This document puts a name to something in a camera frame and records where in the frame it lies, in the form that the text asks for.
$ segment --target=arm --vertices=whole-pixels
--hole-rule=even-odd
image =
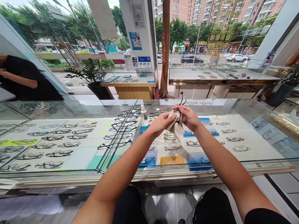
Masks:
[[[118,198],[133,179],[150,145],[176,118],[161,114],[132,146],[106,171],[72,224],[112,223]]]
[[[181,111],[184,124],[194,132],[215,172],[230,190],[243,222],[246,214],[255,208],[267,208],[279,213],[244,166],[210,134],[191,108],[175,106],[173,109]]]
[[[16,83],[19,83],[19,84],[27,86],[27,87],[30,87],[32,89],[37,88],[37,81],[36,80],[23,78],[23,77],[14,75],[14,74],[12,74],[10,72],[2,72],[2,71],[0,71],[0,75],[2,75],[5,78],[10,79],[11,81],[14,81]]]

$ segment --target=sky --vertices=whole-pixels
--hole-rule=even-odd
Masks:
[[[69,2],[71,4],[73,4],[73,3],[77,2],[77,1],[78,0],[69,0]],[[31,4],[29,3],[29,0],[0,0],[0,4],[4,4],[6,2],[9,3],[12,6],[26,5],[26,6],[30,7],[30,8],[32,8]],[[40,3],[49,2],[52,5],[55,5],[55,3],[53,2],[53,0],[38,0],[38,2],[40,2]],[[62,4],[67,9],[69,9],[66,0],[58,0],[58,2],[60,2],[60,4]],[[86,5],[88,5],[87,0],[83,0],[83,3],[86,4]],[[118,6],[119,5],[119,1],[118,0],[108,0],[108,4],[109,4],[110,8],[113,8],[113,6]]]

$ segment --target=hand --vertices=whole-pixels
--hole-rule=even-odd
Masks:
[[[183,118],[183,123],[191,130],[195,131],[198,129],[198,126],[201,124],[196,113],[190,108],[183,105],[175,105],[173,110],[179,109]]]
[[[167,129],[177,117],[176,114],[168,117],[169,114],[170,111],[160,114],[145,132],[150,132],[155,136],[155,138],[158,137],[162,133],[162,131]]]

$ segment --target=spray bottle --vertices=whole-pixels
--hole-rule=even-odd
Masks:
[[[143,105],[141,105],[141,113],[143,115],[143,119],[147,120],[147,112]]]

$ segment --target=building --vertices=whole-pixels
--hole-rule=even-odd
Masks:
[[[286,0],[245,0],[238,22],[254,23],[279,13]]]
[[[179,18],[187,22],[188,2],[186,0],[170,0],[170,20]],[[154,17],[163,18],[161,0],[154,0]]]
[[[224,0],[189,0],[187,24],[199,25],[200,22],[228,22],[236,20],[241,14],[244,0],[231,1],[226,3]],[[229,14],[229,18],[225,16],[220,17],[223,9],[231,10],[233,13]]]

